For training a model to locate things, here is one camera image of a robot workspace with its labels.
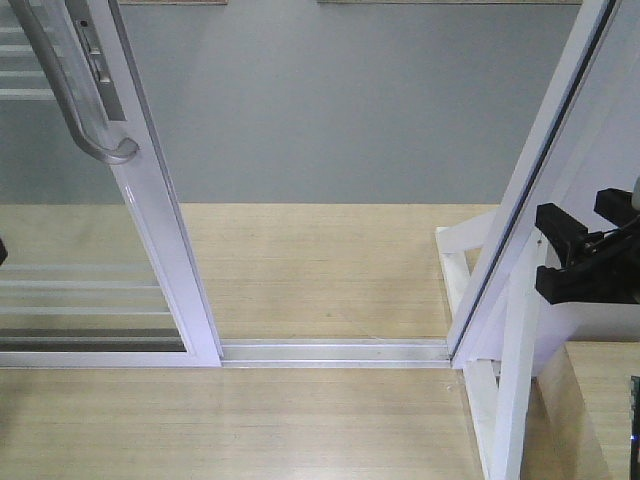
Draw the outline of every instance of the light wood laminate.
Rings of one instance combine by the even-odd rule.
[[[223,338],[444,337],[435,228],[491,208],[182,205]]]
[[[629,380],[638,374],[637,343],[570,342],[545,368],[539,381],[568,479],[629,478]]]
[[[450,370],[4,370],[0,391],[0,478],[482,478]]]
[[[491,205],[183,204],[223,338],[444,337],[450,317],[434,232]],[[143,264],[123,205],[4,205],[12,264]],[[152,280],[150,267],[124,280]],[[2,272],[2,278],[18,278]],[[82,280],[95,273],[19,278]],[[100,272],[99,279],[118,273]],[[56,306],[58,300],[47,299]],[[73,300],[73,305],[80,305]],[[3,328],[154,328],[170,319],[4,316]]]

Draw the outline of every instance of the floor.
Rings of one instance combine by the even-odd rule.
[[[102,261],[135,238],[119,207],[20,208],[5,225],[49,222]],[[489,208],[183,205],[223,338],[443,337],[433,232]],[[13,260],[53,261],[31,238]],[[0,478],[482,477],[452,370],[0,370],[0,392]],[[535,396],[530,416],[522,478],[559,479]]]

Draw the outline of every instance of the silver door handle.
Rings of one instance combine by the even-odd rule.
[[[29,0],[9,0],[9,4],[38,57],[76,145],[96,160],[109,165],[121,165],[135,157],[139,147],[129,137],[123,138],[115,149],[103,147],[89,137],[62,64]]]

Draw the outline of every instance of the white wooden frame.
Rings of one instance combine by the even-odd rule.
[[[140,149],[131,161],[111,166],[125,204],[151,260],[185,353],[138,352],[0,352],[6,367],[160,367],[221,366],[222,347],[213,314],[197,272],[187,230],[167,172],[160,143],[126,38],[118,2],[87,2],[111,70],[126,121],[109,122],[97,100],[90,73],[79,54],[75,35],[61,38],[67,67],[81,86],[85,114],[95,124],[98,139],[113,145],[133,138]],[[64,0],[44,4],[57,30],[73,31]]]

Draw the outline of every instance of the white aluminum frame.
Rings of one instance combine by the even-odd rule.
[[[73,73],[85,114],[98,140],[113,145],[130,137],[139,145],[134,159],[110,166],[143,241],[156,277],[182,338],[184,353],[143,352],[0,352],[6,367],[218,367],[222,347],[213,313],[198,274],[187,230],[151,119],[142,84],[116,0],[87,5],[117,87],[126,121],[106,120],[97,90],[79,53],[75,34],[61,35],[67,67]],[[44,5],[60,32],[73,32],[64,0]]]
[[[585,321],[570,316],[570,305],[550,308],[534,290],[535,268],[549,262],[533,226],[536,207],[553,202],[590,213],[596,187],[629,189],[640,173],[630,120],[640,92],[639,19],[635,0],[584,2],[473,274],[460,273],[469,247],[443,234],[472,236],[480,219],[436,234],[449,297],[459,298],[448,337],[452,365],[465,373],[487,480],[519,477],[531,378]],[[612,134],[621,130],[628,134],[622,144]],[[607,163],[607,155],[619,163]],[[613,321],[601,322],[601,334],[617,322],[627,335],[624,319],[614,317],[631,314],[637,324],[639,308],[591,307],[594,315],[610,310]],[[492,361],[501,362],[499,386]]]
[[[593,40],[606,31],[608,22],[604,17],[615,17],[618,5],[615,0],[586,0],[579,11],[474,272],[455,311],[447,337],[454,368],[463,368],[467,361],[477,358],[479,346],[487,336],[485,326],[495,319],[496,305],[501,297],[504,298],[512,268],[533,231],[537,205],[553,201],[554,192],[562,185],[566,188],[566,177],[579,167],[582,160],[579,156],[573,156],[565,163],[546,160],[591,68],[598,48]]]

